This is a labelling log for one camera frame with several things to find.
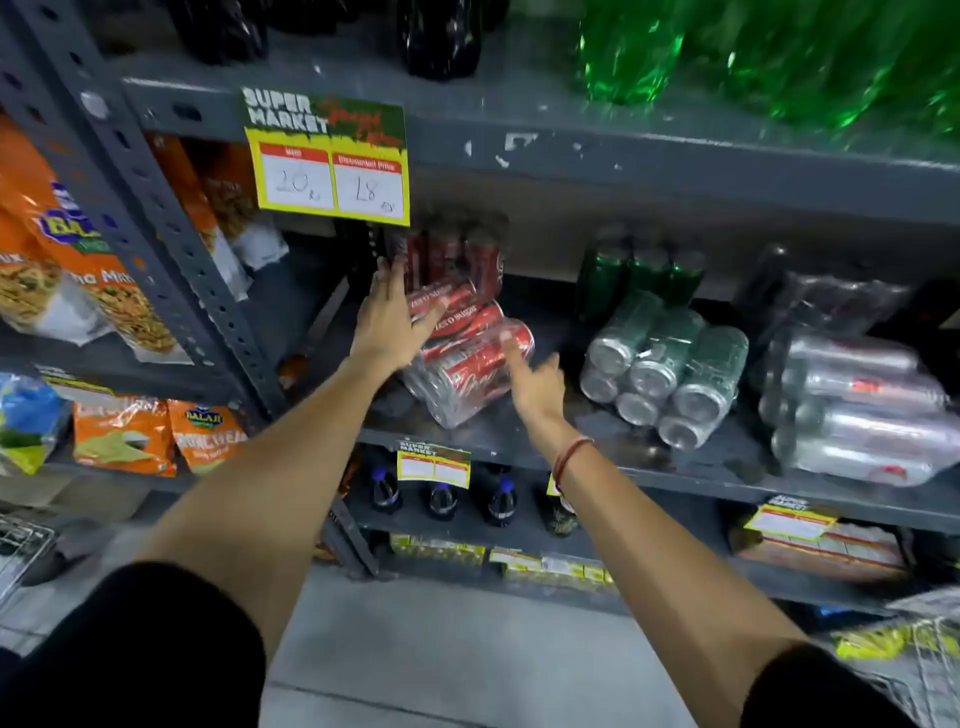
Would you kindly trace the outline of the person's left hand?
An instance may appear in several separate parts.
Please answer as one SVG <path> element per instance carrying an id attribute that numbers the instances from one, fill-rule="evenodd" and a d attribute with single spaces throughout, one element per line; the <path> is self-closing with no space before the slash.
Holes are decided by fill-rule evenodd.
<path id="1" fill-rule="evenodd" d="M 391 262 L 379 258 L 366 298 L 361 304 L 349 359 L 383 382 L 412 363 L 431 334 L 414 334 L 406 300 L 405 255 Z"/>

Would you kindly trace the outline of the person's left forearm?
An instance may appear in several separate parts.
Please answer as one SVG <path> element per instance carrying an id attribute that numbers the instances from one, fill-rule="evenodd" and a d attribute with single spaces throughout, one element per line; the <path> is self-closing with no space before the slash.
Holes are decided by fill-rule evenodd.
<path id="1" fill-rule="evenodd" d="M 330 378 L 204 476 L 157 522 L 137 562 L 216 586 L 275 655 L 375 394 L 411 354 L 358 348 Z"/>

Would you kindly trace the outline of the person's right forearm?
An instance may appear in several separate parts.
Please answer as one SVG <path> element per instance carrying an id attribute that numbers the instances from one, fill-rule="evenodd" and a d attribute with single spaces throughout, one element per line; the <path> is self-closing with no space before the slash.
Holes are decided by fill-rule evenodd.
<path id="1" fill-rule="evenodd" d="M 530 438 L 699 728 L 738 728 L 754 681 L 804 633 L 564 419 Z"/>

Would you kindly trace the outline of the wrapped pack of red cans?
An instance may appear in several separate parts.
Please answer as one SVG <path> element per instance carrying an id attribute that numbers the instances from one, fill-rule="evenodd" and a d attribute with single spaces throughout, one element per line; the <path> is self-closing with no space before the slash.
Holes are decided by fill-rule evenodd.
<path id="1" fill-rule="evenodd" d="M 507 317 L 496 300 L 481 297 L 465 279 L 449 278 L 409 294 L 412 322 L 441 299 L 447 309 L 400 377 L 433 419 L 453 430 L 510 391 L 501 334 L 510 334 L 525 359 L 534 354 L 535 338 L 525 322 Z"/>

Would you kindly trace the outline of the upright pack of red cans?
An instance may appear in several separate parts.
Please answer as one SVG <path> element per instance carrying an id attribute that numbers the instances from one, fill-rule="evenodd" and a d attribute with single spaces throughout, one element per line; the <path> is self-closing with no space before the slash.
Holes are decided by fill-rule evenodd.
<path id="1" fill-rule="evenodd" d="M 404 258 L 407 294 L 447 279 L 466 280 L 483 300 L 502 287 L 509 218 L 501 212 L 449 209 L 390 225 L 383 238 L 387 259 Z"/>

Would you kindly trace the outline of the upright pack of green cans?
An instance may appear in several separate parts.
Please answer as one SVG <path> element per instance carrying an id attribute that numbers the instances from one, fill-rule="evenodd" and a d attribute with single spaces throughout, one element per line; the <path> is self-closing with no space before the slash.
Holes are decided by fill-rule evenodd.
<path id="1" fill-rule="evenodd" d="M 694 239 L 671 237 L 661 228 L 610 224 L 587 245 L 575 283 L 579 321 L 599 323 L 637 292 L 658 297 L 666 308 L 693 301 L 707 273 Z"/>

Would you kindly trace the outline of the grey metal shelf rack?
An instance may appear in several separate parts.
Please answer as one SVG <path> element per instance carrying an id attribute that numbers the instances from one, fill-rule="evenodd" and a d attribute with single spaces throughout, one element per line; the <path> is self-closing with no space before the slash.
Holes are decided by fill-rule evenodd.
<path id="1" fill-rule="evenodd" d="M 668 91 L 666 109 L 649 116 L 578 99 L 547 62 L 565 43 L 563 24 L 515 22 L 493 43 L 475 79 L 433 83 L 407 76 L 384 57 L 381 30 L 355 28 L 329 48 L 279 34 L 269 58 L 247 66 L 203 66 L 177 51 L 164 9 L 98 18 L 92 25 L 74 0 L 82 25 L 143 132 L 239 142 L 234 107 L 247 82 L 305 84 L 309 91 L 398 103 L 407 114 L 417 200 L 454 201 L 485 193 L 483 210 L 508 211 L 520 235 L 509 262 L 506 302 L 534 330 L 538 354 L 559 345 L 571 355 L 586 331 L 549 293 L 571 284 L 581 236 L 607 218 L 639 219 L 641 206 L 663 220 L 705 234 L 725 214 L 729 234 L 714 252 L 706 294 L 733 295 L 737 266 L 750 243 L 799 243 L 806 252 L 875 254 L 906 277 L 945 277 L 960 261 L 960 150 L 910 135 L 868 132 L 830 141 L 763 122 L 699 91 Z M 306 339 L 320 305 L 338 302 L 346 281 L 321 260 L 295 250 L 255 278 L 236 305 L 277 377 L 282 358 Z"/>
<path id="2" fill-rule="evenodd" d="M 228 407 L 247 434 L 285 398 L 186 212 L 153 159 L 76 6 L 0 0 L 0 112 L 29 138 L 193 361 L 138 361 L 115 333 L 85 346 L 0 321 L 0 370 L 64 370 L 137 396 Z"/>

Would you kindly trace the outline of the small orange snack packet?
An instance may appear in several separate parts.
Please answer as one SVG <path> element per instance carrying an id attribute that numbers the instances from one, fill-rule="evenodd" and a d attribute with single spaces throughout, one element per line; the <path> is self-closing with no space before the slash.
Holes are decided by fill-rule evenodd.
<path id="1" fill-rule="evenodd" d="M 225 406 L 167 399 L 174 443 L 194 476 L 203 476 L 230 459 L 248 435 Z"/>
<path id="2" fill-rule="evenodd" d="M 107 404 L 73 405 L 72 455 L 82 466 L 172 479 L 177 475 L 167 401 L 113 397 Z"/>

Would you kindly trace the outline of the wrapped pack of silver cans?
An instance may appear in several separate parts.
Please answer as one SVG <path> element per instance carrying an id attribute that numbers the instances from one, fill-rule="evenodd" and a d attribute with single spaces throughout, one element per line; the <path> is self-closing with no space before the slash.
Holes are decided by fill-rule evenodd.
<path id="1" fill-rule="evenodd" d="M 906 488 L 960 465 L 960 413 L 915 349 L 796 329 L 762 366 L 758 414 L 782 467 Z"/>

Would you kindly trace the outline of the red white carton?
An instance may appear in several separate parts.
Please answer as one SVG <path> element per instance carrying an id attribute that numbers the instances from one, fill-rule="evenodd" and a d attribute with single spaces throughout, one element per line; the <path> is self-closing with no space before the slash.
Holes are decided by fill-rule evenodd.
<path id="1" fill-rule="evenodd" d="M 818 540 L 735 526 L 728 531 L 727 542 L 740 559 L 852 584 L 892 583 L 911 576 L 898 536 L 876 526 L 839 522 Z"/>

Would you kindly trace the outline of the row of green plastic bottles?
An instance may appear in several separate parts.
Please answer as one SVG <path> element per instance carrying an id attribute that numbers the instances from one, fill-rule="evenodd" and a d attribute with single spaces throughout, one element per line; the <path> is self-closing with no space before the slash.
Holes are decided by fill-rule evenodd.
<path id="1" fill-rule="evenodd" d="M 960 140 L 960 0 L 582 0 L 576 51 L 591 100 L 650 105 L 680 74 L 789 124 Z"/>

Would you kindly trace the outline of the black right sleeve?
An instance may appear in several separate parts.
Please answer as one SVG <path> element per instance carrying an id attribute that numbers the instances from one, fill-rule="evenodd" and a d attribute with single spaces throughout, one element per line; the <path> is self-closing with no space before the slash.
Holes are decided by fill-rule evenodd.
<path id="1" fill-rule="evenodd" d="M 753 681 L 738 728 L 920 728 L 903 708 L 811 644 L 791 647 Z"/>

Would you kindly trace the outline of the black sleeve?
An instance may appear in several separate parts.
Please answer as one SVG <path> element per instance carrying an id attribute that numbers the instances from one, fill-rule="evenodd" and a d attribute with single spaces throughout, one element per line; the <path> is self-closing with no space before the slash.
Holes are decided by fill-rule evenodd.
<path id="1" fill-rule="evenodd" d="M 811 644 L 791 647 L 753 681 L 738 728 L 920 728 L 903 708 Z"/>
<path id="2" fill-rule="evenodd" d="M 266 675 L 257 626 L 222 589 L 126 564 L 0 677 L 0 728 L 258 728 Z"/>

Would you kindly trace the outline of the black left sleeve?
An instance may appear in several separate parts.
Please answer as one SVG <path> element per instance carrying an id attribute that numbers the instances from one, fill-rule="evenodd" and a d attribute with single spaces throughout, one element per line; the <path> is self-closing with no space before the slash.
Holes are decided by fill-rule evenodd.
<path id="1" fill-rule="evenodd" d="M 126 564 L 0 677 L 0 728 L 258 728 L 266 675 L 257 626 L 222 589 Z"/>

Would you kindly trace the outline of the yellow packet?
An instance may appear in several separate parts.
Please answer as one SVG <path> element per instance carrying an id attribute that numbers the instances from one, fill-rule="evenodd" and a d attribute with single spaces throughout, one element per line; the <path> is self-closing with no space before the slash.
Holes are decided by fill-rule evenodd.
<path id="1" fill-rule="evenodd" d="M 937 654 L 960 661 L 960 632 L 933 623 L 884 627 L 834 636 L 836 655 L 845 660 L 895 660 L 906 653 Z"/>

